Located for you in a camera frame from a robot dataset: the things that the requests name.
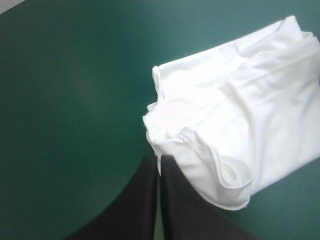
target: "dark green tabletop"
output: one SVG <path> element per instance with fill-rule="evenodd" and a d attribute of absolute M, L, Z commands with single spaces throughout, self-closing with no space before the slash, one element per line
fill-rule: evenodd
<path fill-rule="evenodd" d="M 296 15 L 318 0 L 26 0 L 0 15 L 0 239 L 58 240 L 153 154 L 142 116 L 154 65 Z M 227 212 L 265 240 L 320 239 L 320 161 Z M 155 239 L 163 239 L 158 211 Z"/>

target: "folded white fabric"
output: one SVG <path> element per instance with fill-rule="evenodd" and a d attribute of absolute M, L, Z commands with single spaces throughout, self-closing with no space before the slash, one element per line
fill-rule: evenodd
<path fill-rule="evenodd" d="M 227 210 L 320 156 L 320 44 L 294 16 L 155 66 L 143 116 L 158 159 Z"/>

